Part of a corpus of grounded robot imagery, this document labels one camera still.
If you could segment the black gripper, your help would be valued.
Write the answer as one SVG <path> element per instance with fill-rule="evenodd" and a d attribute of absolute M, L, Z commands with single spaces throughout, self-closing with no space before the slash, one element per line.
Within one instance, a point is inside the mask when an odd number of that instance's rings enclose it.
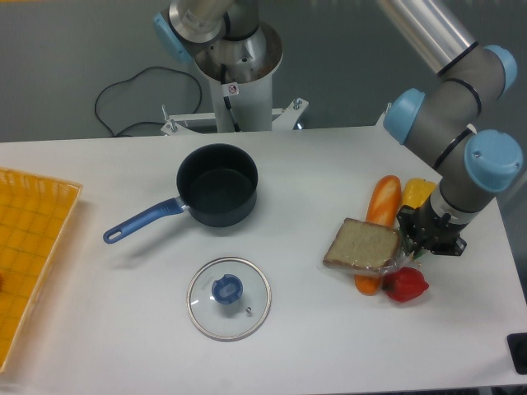
<path fill-rule="evenodd" d="M 402 205 L 396 219 L 405 252 L 414 252 L 415 243 L 434 255 L 461 256 L 467 243 L 460 233 L 466 224 L 455 224 L 448 212 L 438 216 L 429 201 L 415 209 Z"/>

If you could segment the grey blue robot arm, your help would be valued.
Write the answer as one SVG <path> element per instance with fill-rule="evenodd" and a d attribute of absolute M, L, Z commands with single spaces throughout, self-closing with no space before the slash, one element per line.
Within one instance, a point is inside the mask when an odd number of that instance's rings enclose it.
<path fill-rule="evenodd" d="M 405 91 L 385 111 L 385 130 L 432 167 L 441 181 L 419 207 L 397 220 L 413 252 L 459 256 L 461 230 L 506 190 L 523 162 L 519 144 L 469 125 L 514 83 L 517 65 L 505 49 L 483 47 L 440 1 L 382 1 L 382 12 L 441 79 L 430 95 Z M 295 100 L 272 110 L 272 75 L 282 61 L 276 31 L 255 1 L 173 1 L 153 19 L 166 50 L 192 61 L 209 80 L 221 132 L 287 130 L 300 116 Z"/>

